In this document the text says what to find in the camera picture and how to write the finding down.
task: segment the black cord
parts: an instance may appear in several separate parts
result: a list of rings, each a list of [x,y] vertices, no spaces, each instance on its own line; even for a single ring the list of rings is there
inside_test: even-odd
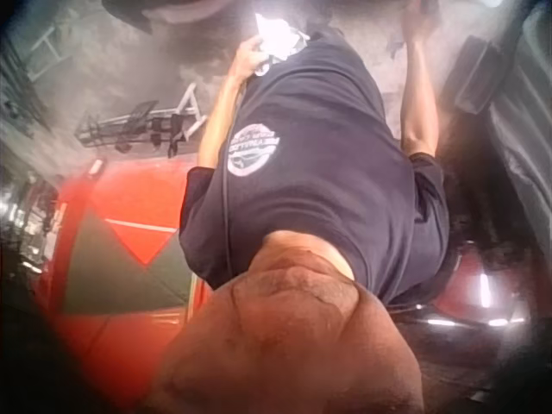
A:
[[[235,120],[238,116],[238,111],[242,106],[242,98],[245,96],[247,86],[243,86],[238,95],[238,100],[235,105],[234,118],[232,125],[229,128],[226,142],[224,143],[224,161],[223,161],[223,220],[224,220],[224,237],[226,242],[226,267],[228,268],[229,277],[234,278],[234,267],[232,266],[232,244],[230,241],[230,211],[229,211],[229,190],[228,190],[228,161],[230,149],[230,136],[234,130]]]

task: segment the white logo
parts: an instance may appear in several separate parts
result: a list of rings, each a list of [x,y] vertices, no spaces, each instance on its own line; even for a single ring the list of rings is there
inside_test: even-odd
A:
[[[279,137],[262,123],[248,125],[232,138],[228,154],[228,171],[246,177],[260,170],[276,151]]]

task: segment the navy t-shirt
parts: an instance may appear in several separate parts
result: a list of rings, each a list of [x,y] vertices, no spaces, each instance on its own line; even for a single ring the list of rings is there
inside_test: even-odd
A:
[[[428,155],[401,152],[351,48],[312,41],[252,79],[229,138],[215,170],[189,172],[181,217],[185,257],[211,287],[247,271],[276,230],[331,243],[384,303],[436,273],[449,233],[442,171]]]

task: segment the light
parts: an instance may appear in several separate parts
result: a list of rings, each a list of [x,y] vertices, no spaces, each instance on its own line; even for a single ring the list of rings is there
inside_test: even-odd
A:
[[[491,319],[488,324],[489,326],[506,326],[508,321],[506,319]]]
[[[42,270],[41,270],[41,269],[39,269],[39,268],[36,267],[36,266],[31,265],[28,261],[24,261],[22,264],[23,264],[25,267],[31,269],[31,270],[32,270],[33,272],[35,272],[35,273],[38,273],[38,274],[42,273]]]
[[[94,164],[92,164],[92,166],[90,167],[90,170],[88,170],[88,173],[90,175],[96,175],[97,172],[100,171],[100,168],[103,164],[104,162],[102,160],[95,160]]]
[[[440,326],[456,326],[456,322],[448,321],[447,319],[428,319],[430,325]]]
[[[13,222],[16,219],[16,210],[17,210],[17,204],[14,204],[14,206],[11,208],[11,211],[9,212],[8,220]]]
[[[489,277],[484,273],[480,274],[480,299],[482,307],[491,307],[491,287],[489,286]]]

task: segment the forearm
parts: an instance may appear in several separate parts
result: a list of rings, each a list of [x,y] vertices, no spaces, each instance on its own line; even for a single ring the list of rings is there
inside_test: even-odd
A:
[[[439,121],[423,43],[410,42],[406,50],[408,68],[401,110],[401,147],[409,156],[415,153],[435,156],[439,140]]]
[[[216,167],[220,148],[232,127],[241,85],[242,82],[231,74],[224,80],[199,144],[198,166]]]

